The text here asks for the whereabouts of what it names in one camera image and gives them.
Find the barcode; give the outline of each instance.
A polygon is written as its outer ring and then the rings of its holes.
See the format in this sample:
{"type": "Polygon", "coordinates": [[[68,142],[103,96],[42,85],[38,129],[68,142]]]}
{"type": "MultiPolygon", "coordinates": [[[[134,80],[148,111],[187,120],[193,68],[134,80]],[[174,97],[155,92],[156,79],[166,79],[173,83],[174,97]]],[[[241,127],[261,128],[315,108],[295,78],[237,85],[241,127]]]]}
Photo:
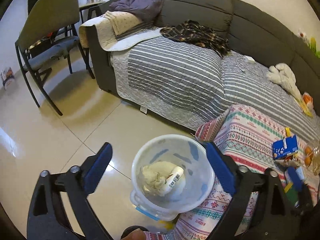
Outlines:
{"type": "Polygon", "coordinates": [[[174,179],[173,179],[173,181],[171,182],[170,185],[173,186],[179,179],[180,179],[180,175],[177,174],[177,175],[174,177],[174,179]]]}

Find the clothing tag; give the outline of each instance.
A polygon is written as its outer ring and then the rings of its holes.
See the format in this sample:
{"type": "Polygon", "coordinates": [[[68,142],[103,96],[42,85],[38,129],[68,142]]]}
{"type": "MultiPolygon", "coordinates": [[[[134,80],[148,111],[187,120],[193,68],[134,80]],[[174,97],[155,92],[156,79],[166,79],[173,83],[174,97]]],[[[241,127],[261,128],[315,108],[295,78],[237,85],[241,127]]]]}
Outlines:
{"type": "Polygon", "coordinates": [[[147,114],[148,108],[146,108],[144,106],[140,106],[140,111],[147,114]]]}

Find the green plush toy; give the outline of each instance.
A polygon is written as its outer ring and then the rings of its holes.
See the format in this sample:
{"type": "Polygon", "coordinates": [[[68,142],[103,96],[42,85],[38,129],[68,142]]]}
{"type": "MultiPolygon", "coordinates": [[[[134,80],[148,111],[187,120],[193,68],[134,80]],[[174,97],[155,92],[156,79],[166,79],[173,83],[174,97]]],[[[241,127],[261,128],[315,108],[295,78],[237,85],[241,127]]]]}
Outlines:
{"type": "Polygon", "coordinates": [[[317,51],[316,39],[314,37],[310,39],[309,48],[314,54],[316,54],[317,57],[320,58],[320,51],[317,51]]]}

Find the pink patterned blanket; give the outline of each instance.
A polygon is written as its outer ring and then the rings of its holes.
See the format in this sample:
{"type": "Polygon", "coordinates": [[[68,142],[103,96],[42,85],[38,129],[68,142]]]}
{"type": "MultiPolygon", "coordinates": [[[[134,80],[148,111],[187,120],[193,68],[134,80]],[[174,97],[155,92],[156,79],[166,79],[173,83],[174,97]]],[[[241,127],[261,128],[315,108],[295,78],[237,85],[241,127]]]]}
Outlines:
{"type": "MultiPolygon", "coordinates": [[[[251,171],[263,173],[271,167],[279,173],[286,185],[285,177],[275,166],[272,143],[285,136],[285,127],[250,106],[233,105],[220,117],[201,125],[196,132],[199,141],[214,141],[223,154],[229,155],[238,165],[246,165],[251,171]]],[[[303,163],[303,148],[306,142],[298,137],[299,158],[303,163]]],[[[308,187],[314,205],[317,203],[319,177],[310,172],[308,187]]],[[[253,215],[258,193],[251,194],[247,211],[237,234],[246,231],[253,215]]],[[[217,225],[231,201],[231,195],[225,193],[217,178],[207,199],[197,208],[180,215],[178,222],[169,235],[175,240],[206,239],[217,225]]]]}

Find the tiled floor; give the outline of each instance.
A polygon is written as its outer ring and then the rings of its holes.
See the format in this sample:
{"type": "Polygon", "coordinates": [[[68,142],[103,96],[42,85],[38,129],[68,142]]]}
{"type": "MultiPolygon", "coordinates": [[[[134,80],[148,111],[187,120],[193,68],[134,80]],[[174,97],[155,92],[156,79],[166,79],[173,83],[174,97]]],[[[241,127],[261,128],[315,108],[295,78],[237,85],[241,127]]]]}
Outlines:
{"type": "MultiPolygon", "coordinates": [[[[129,200],[132,160],[139,148],[154,137],[190,135],[100,90],[85,70],[78,50],[72,51],[71,60],[74,73],[70,75],[66,60],[56,61],[44,87],[63,116],[44,100],[30,76],[40,108],[22,75],[0,93],[1,204],[26,236],[28,208],[39,173],[45,169],[65,172],[109,142],[114,155],[96,192],[88,197],[93,210],[114,239],[119,239],[128,226],[137,224],[163,231],[161,223],[136,211],[129,200]]],[[[81,233],[66,194],[63,201],[71,225],[81,233]]]]}

